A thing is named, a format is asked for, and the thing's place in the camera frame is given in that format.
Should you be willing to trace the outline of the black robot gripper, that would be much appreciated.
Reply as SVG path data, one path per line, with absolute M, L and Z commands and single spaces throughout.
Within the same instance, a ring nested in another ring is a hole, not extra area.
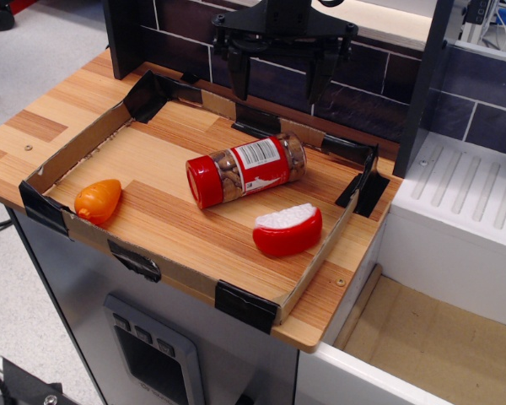
M 247 100 L 250 54 L 312 54 L 306 73 L 306 97 L 319 101 L 349 49 L 358 26 L 312 7 L 311 1 L 261 1 L 212 18 L 217 54 L 228 53 L 231 88 Z

